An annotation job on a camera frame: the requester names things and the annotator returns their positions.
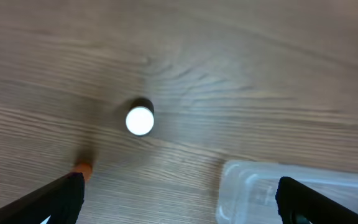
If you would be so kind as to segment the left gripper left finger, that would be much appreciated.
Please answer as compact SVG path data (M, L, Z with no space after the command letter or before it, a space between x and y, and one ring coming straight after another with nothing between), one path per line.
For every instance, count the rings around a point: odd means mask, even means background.
M0 223L75 224L84 195L83 174L71 172L0 208Z

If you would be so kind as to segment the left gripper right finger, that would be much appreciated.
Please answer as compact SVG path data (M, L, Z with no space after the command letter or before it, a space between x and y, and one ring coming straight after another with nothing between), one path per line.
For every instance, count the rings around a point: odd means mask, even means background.
M275 194L283 224L358 224L358 214L292 179L281 177Z

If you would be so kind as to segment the orange tube white cap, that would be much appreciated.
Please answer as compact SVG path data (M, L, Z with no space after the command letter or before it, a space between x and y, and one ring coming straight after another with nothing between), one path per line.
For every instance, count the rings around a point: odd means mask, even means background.
M71 172L82 173L85 182L88 182L92 176L93 167L89 163L79 163L77 165L74 165Z

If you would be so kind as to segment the dark bottle white cap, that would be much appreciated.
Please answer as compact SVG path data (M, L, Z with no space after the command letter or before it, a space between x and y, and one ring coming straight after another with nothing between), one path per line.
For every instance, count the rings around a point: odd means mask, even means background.
M154 105L147 98L136 98L126 114L125 125L135 136L145 136L154 127Z

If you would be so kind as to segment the clear plastic container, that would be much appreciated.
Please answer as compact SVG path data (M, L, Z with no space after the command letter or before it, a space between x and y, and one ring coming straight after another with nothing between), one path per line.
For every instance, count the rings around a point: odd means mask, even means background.
M291 177L358 213L358 174L268 162L227 161L216 208L219 224L281 223L275 194Z

